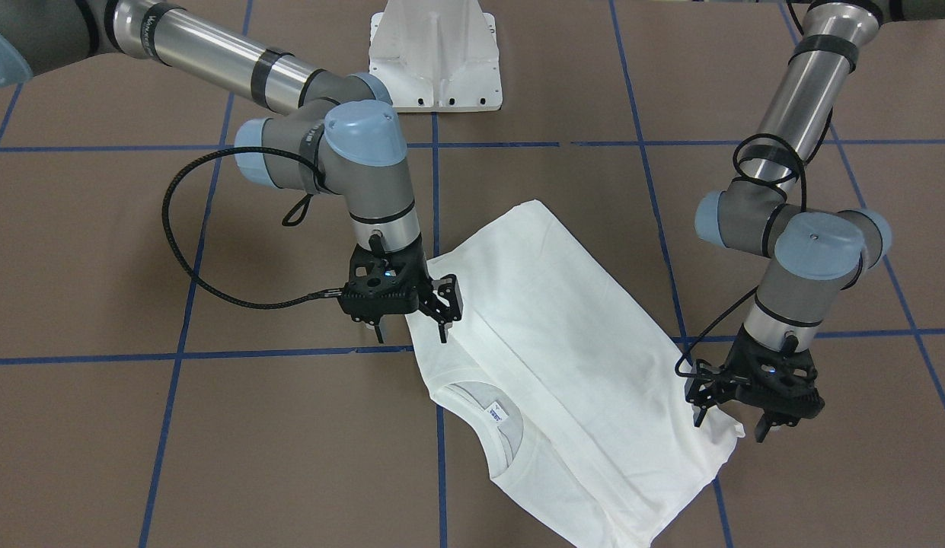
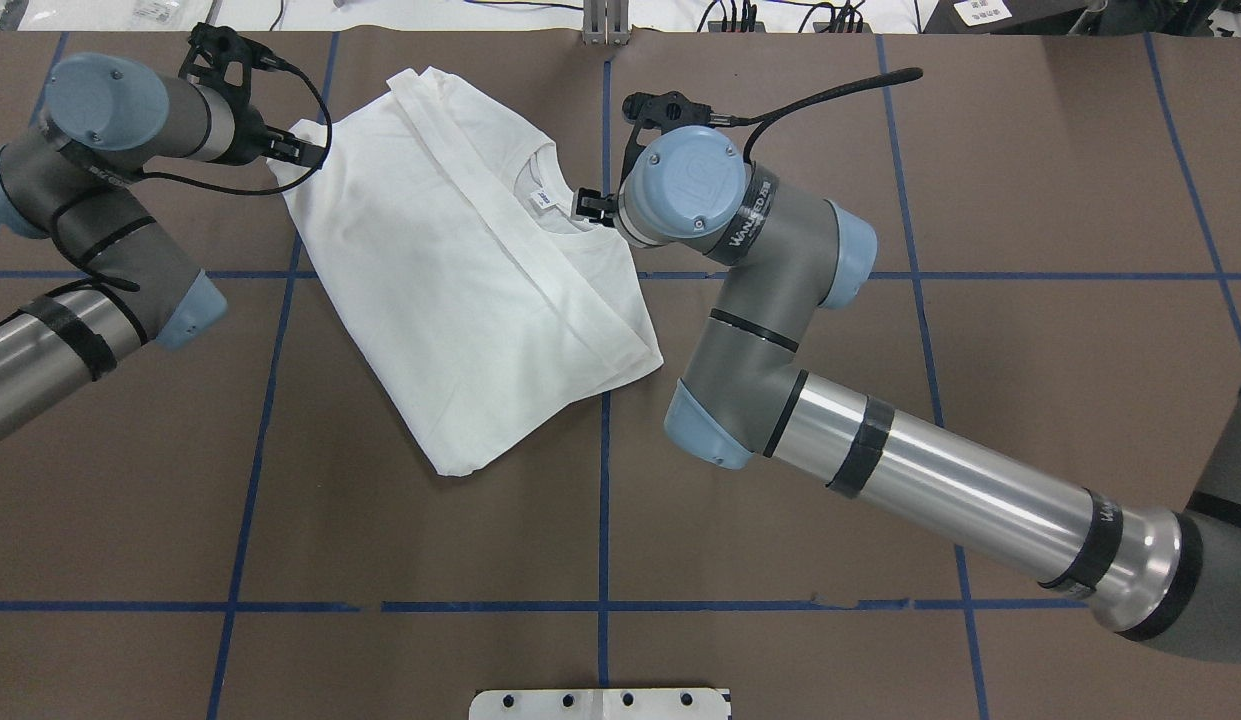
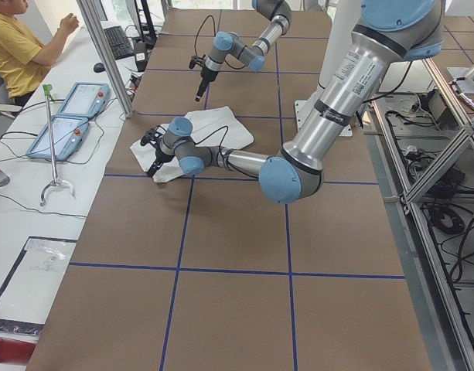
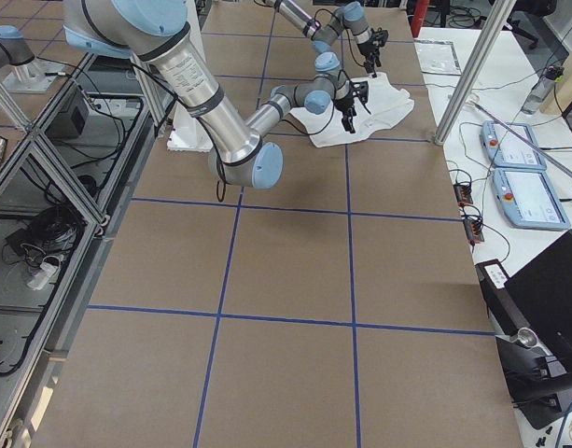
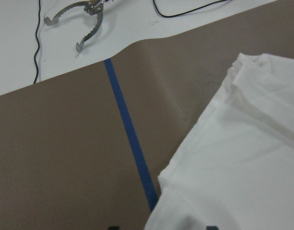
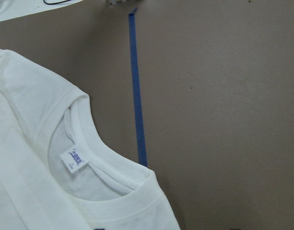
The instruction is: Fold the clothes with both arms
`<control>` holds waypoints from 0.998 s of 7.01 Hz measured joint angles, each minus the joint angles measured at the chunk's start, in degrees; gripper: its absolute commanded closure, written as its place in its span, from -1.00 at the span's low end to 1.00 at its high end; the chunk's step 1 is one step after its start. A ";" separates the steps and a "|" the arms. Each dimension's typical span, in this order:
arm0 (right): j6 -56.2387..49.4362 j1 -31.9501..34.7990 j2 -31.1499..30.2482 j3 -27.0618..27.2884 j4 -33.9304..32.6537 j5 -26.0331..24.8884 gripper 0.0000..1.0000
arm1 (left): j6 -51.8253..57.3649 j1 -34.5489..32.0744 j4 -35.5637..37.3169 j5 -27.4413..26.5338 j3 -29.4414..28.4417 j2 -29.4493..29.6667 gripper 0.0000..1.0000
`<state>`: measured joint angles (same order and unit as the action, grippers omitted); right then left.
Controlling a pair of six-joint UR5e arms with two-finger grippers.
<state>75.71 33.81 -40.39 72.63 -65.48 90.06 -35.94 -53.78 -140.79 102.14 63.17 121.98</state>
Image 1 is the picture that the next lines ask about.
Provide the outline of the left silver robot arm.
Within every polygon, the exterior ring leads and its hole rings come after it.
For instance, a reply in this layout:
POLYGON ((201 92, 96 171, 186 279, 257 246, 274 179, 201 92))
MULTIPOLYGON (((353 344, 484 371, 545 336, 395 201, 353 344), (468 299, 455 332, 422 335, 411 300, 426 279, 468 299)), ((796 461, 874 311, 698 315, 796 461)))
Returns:
POLYGON ((726 361, 688 352, 674 370, 701 427, 729 401, 760 409, 755 440, 814 419, 825 402, 816 387, 811 343, 841 291, 883 261, 889 223, 872 209, 809 207, 806 169, 833 123, 841 88, 860 52, 891 22, 945 20, 945 1, 813 1, 791 11, 799 39, 758 131, 741 140, 723 191, 708 193, 694 218, 702 240, 768 259, 726 361))

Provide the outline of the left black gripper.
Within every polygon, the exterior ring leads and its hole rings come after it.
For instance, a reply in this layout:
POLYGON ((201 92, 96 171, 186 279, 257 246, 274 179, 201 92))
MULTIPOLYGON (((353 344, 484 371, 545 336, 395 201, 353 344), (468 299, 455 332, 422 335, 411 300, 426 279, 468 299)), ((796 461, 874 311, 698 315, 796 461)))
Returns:
POLYGON ((793 419, 814 419, 825 401, 816 388, 817 370, 809 350, 798 351, 798 337, 785 333, 779 350, 762 346, 747 332, 737 334, 726 368, 696 361, 688 374, 685 401, 694 409, 700 428, 709 409, 730 399, 761 408, 755 441, 764 443, 775 428, 793 426, 793 419))

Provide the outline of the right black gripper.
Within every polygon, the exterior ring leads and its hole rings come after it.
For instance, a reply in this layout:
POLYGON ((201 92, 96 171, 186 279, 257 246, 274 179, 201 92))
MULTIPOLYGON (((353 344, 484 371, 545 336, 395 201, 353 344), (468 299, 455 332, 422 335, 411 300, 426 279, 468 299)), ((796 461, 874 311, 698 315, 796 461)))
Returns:
POLYGON ((431 279, 423 240, 417 238, 397 252, 377 254, 355 246, 348 282, 337 296, 340 308, 354 320, 372 320, 378 344, 385 344, 385 315, 410 314, 420 309, 438 327, 441 343, 462 319, 461 287, 455 274, 431 279))

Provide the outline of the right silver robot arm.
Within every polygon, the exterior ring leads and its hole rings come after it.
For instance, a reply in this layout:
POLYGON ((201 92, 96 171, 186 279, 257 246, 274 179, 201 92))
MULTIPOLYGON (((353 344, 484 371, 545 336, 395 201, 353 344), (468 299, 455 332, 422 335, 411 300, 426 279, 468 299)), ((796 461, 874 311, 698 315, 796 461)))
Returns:
POLYGON ((336 74, 171 1, 0 1, 0 180, 9 154, 167 154, 152 176, 159 230, 202 294, 249 310, 332 302, 385 339, 421 323, 433 343, 459 320, 458 279, 431 274, 409 146, 372 76, 336 74), (294 228, 319 199, 340 206, 353 249, 336 288, 249 301, 200 272, 205 222, 177 242, 174 202, 204 174, 295 199, 294 228))

